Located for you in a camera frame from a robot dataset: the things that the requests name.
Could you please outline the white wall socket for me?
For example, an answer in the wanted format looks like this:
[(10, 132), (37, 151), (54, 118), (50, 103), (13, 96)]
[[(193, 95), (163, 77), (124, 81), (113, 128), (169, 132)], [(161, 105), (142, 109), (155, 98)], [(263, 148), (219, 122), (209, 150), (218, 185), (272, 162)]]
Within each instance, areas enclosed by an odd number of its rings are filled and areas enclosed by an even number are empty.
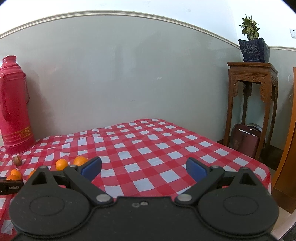
[(296, 38), (296, 29), (290, 29), (290, 34), (292, 38)]

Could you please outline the small yellow-orange mandarin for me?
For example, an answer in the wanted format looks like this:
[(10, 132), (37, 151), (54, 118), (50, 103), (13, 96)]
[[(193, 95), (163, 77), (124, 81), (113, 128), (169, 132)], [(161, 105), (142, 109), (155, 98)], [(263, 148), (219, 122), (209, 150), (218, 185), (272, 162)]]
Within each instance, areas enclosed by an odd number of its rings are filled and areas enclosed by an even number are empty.
[(65, 159), (58, 159), (56, 161), (55, 167), (57, 171), (62, 171), (64, 170), (67, 166), (69, 166), (67, 160)]

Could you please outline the small brown nut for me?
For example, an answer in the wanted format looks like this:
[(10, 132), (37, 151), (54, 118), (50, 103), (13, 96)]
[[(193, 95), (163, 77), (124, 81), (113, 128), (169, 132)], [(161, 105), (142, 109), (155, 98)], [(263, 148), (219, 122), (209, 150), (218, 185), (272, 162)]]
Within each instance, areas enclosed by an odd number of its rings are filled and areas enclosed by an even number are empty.
[(21, 158), (18, 155), (14, 156), (12, 158), (12, 160), (13, 160), (13, 163), (15, 164), (15, 166), (17, 166), (17, 167), (19, 167), (19, 166), (21, 166), (23, 164)]

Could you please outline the red checkered tablecloth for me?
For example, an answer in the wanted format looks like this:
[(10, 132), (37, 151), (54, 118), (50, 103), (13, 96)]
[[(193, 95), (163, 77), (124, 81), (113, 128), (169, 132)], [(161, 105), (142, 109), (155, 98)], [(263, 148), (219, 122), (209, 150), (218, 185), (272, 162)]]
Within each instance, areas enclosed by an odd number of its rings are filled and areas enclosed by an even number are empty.
[(270, 171), (264, 164), (156, 118), (39, 139), (20, 154), (19, 171), (27, 180), (42, 165), (55, 170), (59, 159), (72, 163), (76, 157), (97, 156), (102, 160), (102, 171), (93, 184), (112, 197), (176, 197), (194, 185), (186, 172), (189, 157), (226, 171), (250, 168), (267, 189), (271, 188)]

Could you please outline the dark red bag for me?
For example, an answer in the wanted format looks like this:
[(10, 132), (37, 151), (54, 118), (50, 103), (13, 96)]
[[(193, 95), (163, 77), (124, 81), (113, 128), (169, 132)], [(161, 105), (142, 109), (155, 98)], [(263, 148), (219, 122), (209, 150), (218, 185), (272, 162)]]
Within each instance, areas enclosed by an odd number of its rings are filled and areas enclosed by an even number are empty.
[(255, 157), (258, 149), (262, 127), (250, 123), (248, 125), (235, 124), (232, 129), (229, 147), (251, 158)]

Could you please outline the wooden chair right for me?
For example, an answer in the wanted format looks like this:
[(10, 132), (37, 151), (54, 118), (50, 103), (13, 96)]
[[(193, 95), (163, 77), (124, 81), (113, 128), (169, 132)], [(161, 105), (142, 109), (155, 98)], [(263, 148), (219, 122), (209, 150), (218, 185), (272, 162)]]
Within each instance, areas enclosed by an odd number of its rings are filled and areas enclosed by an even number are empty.
[(272, 196), (279, 207), (293, 213), (295, 211), (295, 83), (290, 127), (279, 166), (272, 179)]

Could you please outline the green potted plant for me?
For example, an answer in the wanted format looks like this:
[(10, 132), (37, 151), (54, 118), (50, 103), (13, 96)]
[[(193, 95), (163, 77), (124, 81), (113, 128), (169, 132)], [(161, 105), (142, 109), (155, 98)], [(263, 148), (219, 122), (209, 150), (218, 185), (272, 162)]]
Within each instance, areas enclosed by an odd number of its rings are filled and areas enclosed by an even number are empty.
[(246, 15), (242, 18), (242, 24), (239, 26), (242, 29), (242, 34), (245, 35), (248, 40), (259, 39), (258, 31), (260, 28), (258, 27), (258, 23), (253, 20), (252, 16)]

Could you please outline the carved wooden plant stand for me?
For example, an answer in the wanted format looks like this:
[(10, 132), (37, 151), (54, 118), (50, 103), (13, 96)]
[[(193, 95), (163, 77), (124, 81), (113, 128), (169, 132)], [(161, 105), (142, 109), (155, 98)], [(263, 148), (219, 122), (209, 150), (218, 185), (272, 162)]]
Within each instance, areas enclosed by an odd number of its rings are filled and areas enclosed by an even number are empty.
[(258, 123), (262, 127), (254, 159), (273, 135), (278, 104), (278, 71), (270, 63), (228, 62), (228, 108), (223, 144), (229, 144), (234, 98), (242, 90), (243, 104), (239, 122)]

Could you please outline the small orange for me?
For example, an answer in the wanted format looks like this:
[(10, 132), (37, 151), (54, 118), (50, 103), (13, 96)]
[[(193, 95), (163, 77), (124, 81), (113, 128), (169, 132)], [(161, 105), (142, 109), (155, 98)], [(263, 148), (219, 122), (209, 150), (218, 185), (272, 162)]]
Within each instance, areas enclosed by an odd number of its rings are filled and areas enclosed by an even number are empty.
[(14, 175), (18, 175), (18, 176), (21, 176), (22, 177), (22, 173), (19, 170), (17, 170), (17, 169), (11, 170), (11, 173), (10, 174), (14, 174)]

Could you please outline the red thermos flask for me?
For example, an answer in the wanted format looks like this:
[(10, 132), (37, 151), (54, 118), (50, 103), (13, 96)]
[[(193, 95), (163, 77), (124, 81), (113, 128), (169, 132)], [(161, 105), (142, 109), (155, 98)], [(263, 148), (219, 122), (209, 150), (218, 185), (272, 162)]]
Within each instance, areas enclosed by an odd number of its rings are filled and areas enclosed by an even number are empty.
[(16, 56), (6, 56), (1, 66), (1, 136), (8, 155), (35, 144), (27, 104), (30, 100), (26, 75)]

